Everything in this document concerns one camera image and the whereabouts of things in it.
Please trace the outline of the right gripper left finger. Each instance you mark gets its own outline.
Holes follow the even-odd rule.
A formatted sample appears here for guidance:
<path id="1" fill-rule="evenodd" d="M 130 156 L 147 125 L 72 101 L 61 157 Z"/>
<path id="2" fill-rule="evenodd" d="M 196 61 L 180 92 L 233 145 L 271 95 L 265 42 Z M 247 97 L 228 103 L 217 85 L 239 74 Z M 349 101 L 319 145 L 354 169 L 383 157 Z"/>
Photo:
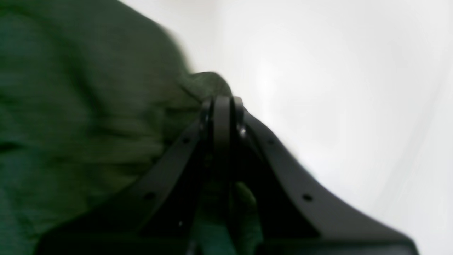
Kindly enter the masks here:
<path id="1" fill-rule="evenodd" d="M 190 236 L 205 180 L 213 101 L 136 182 L 49 231 L 37 255 L 201 255 Z"/>

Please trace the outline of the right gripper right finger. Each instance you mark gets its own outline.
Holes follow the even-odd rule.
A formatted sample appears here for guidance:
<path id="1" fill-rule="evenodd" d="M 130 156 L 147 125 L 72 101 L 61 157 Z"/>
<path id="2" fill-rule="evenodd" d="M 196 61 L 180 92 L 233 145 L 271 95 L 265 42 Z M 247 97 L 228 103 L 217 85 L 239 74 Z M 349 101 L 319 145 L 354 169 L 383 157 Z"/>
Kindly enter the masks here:
<path id="1" fill-rule="evenodd" d="M 348 205 L 318 183 L 277 136 L 231 99 L 233 173 L 256 199 L 257 255 L 417 255 L 405 234 Z"/>

